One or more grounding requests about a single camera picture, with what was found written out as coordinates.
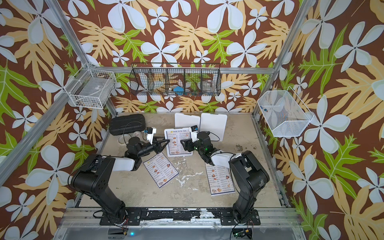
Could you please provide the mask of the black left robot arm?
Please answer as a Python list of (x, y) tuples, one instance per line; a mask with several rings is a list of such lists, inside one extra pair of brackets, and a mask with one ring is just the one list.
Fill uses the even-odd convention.
[(138, 137), (131, 138), (126, 144), (123, 157), (90, 155), (76, 173), (68, 178), (69, 186), (91, 197), (102, 209), (103, 217), (111, 225), (122, 226), (128, 221), (126, 205), (109, 188), (112, 172), (136, 171), (142, 163), (142, 157), (154, 152), (160, 154), (169, 144), (169, 140), (154, 137), (145, 143)]

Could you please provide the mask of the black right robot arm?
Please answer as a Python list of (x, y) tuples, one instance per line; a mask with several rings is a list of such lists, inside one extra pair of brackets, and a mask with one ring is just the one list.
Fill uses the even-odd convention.
[(256, 217), (257, 195), (270, 181), (270, 176), (251, 151), (230, 153), (215, 148), (210, 132), (191, 132), (191, 139), (181, 140), (185, 151), (196, 151), (205, 163), (229, 169), (239, 187), (239, 196), (232, 207), (236, 223), (245, 224)]

